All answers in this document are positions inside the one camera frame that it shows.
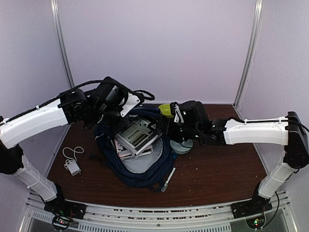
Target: white charging cable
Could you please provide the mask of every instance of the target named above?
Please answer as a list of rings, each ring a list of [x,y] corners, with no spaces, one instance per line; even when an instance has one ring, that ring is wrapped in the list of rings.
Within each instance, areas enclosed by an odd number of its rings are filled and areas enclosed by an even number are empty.
[[[73,152],[74,154],[74,158],[72,157],[68,157],[64,154],[64,151],[65,149],[68,149],[70,151]],[[71,172],[72,175],[76,175],[77,173],[80,173],[81,172],[81,169],[78,167],[77,165],[77,158],[76,158],[76,154],[79,153],[79,154],[82,154],[84,153],[84,149],[81,147],[81,146],[77,146],[74,148],[74,150],[70,147],[65,147],[63,150],[62,150],[62,154],[65,158],[67,158],[65,164],[64,164],[64,167],[66,170],[69,170]]]

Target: metal bar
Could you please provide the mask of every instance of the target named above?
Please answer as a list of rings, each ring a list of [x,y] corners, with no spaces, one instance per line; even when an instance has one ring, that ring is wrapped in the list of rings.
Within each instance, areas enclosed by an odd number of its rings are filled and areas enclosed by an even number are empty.
[[[244,94],[245,86],[246,86],[248,78],[249,78],[251,62],[252,62],[252,58],[253,58],[253,54],[254,54],[254,49],[255,49],[256,43],[257,43],[258,32],[259,32],[260,25],[261,25],[262,9],[263,9],[263,0],[256,0],[254,17],[253,17],[253,24],[252,24],[252,31],[251,31],[251,37],[250,37],[246,62],[245,62],[245,66],[244,66],[244,69],[243,69],[243,72],[242,72],[239,88],[238,88],[237,95],[236,95],[235,102],[234,102],[234,106],[236,108],[239,108],[239,104],[241,102],[241,98]]]
[[[58,9],[58,0],[51,0],[51,5],[52,5],[52,13],[53,13],[53,18],[55,22],[55,27],[56,27],[56,31],[58,35],[58,42],[60,46],[62,62],[63,62],[64,69],[66,72],[68,84],[70,88],[73,88],[75,84],[72,78],[72,73],[71,73],[71,69],[69,66],[69,60],[67,56],[67,51],[64,45],[64,39],[63,39],[63,33],[62,33],[62,27],[61,27],[61,21],[60,21],[59,9]]]

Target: white marker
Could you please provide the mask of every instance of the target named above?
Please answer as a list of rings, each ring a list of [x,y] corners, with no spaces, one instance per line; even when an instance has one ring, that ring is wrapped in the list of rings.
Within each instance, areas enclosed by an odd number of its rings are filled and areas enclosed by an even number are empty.
[[[167,189],[167,187],[169,185],[169,181],[172,178],[172,176],[174,175],[175,170],[176,170],[176,168],[173,167],[172,172],[169,174],[168,180],[164,183],[164,186],[161,188],[161,192],[164,192]]]

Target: blue backpack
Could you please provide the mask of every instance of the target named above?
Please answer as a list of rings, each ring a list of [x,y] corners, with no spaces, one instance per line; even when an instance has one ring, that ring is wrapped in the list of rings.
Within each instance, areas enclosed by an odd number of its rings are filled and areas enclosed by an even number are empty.
[[[159,159],[144,173],[133,173],[127,169],[119,159],[111,142],[111,133],[107,126],[98,125],[94,130],[94,136],[100,151],[104,154],[109,168],[114,174],[129,187],[149,188],[160,192],[164,185],[164,177],[172,170],[177,154],[170,147],[170,139],[162,135],[163,150]]]

